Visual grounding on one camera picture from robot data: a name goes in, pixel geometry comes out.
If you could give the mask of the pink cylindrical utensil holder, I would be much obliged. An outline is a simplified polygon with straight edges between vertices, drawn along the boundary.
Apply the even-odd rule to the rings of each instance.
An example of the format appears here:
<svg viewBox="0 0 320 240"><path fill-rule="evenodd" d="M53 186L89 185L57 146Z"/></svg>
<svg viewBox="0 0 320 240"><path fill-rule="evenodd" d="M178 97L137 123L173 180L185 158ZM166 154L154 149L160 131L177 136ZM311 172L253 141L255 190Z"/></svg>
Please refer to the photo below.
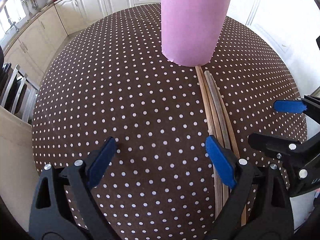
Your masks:
<svg viewBox="0 0 320 240"><path fill-rule="evenodd" d="M161 0L162 54L180 66L207 64L231 0Z"/></svg>

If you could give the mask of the cream lower kitchen cabinets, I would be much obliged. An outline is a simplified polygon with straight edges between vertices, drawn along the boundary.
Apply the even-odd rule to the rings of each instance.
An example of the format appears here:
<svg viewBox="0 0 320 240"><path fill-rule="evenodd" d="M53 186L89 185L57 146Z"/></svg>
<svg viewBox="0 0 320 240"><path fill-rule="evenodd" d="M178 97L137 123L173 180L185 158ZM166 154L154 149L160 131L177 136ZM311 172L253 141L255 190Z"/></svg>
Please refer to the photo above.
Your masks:
<svg viewBox="0 0 320 240"><path fill-rule="evenodd" d="M20 65L40 82L68 35L77 33L115 12L160 0L58 0L34 16L4 50L4 61Z"/></svg>

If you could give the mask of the kitchen faucet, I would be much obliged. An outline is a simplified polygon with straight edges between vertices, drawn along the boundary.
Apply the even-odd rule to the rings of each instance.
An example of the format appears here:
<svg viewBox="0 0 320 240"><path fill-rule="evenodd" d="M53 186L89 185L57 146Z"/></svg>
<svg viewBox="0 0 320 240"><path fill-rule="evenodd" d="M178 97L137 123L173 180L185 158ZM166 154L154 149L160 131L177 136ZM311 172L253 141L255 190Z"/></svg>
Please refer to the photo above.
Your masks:
<svg viewBox="0 0 320 240"><path fill-rule="evenodd" d="M19 32L20 29L18 28L18 26L16 25L15 21L12 21L11 18L8 18L8 22L10 24L10 27L7 29L7 31L5 32L6 34L8 34L12 28L15 29L16 32Z"/></svg>

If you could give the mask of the white door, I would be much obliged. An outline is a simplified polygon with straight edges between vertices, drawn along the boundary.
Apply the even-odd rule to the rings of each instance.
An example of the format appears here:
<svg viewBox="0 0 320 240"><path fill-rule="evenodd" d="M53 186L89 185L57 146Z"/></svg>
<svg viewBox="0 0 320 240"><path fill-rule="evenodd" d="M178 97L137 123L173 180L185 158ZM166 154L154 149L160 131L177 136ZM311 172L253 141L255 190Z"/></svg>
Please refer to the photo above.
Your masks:
<svg viewBox="0 0 320 240"><path fill-rule="evenodd" d="M319 8L314 0L231 0L227 15L273 48L301 94L319 88Z"/></svg>

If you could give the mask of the metal storage rack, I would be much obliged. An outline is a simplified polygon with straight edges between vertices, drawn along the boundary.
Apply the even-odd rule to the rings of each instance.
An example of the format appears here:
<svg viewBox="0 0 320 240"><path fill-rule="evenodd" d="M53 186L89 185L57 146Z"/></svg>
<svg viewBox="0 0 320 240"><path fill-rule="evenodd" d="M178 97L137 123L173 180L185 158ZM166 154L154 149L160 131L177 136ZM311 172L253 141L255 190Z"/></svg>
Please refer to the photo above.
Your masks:
<svg viewBox="0 0 320 240"><path fill-rule="evenodd" d="M23 122L31 124L40 87L19 64L9 73L11 66L10 63L4 65L5 72L1 77L1 106Z"/></svg>

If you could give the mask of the brown polka dot tablecloth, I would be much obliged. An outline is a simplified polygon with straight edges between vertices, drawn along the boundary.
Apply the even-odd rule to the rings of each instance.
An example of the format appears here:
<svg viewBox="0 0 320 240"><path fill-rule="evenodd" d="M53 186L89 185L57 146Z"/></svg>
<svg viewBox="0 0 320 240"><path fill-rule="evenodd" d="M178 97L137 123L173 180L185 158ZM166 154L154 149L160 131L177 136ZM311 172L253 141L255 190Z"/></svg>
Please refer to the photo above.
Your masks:
<svg viewBox="0 0 320 240"><path fill-rule="evenodd" d="M281 58L251 29L226 18L210 62L240 156L253 132L299 141L302 114L273 103L297 99ZM204 148L207 120L196 70L161 52L161 7L122 10L83 30L42 81L33 122L36 169L72 165L114 137L118 150L92 193L122 239L203 239L215 218L213 165Z"/></svg>

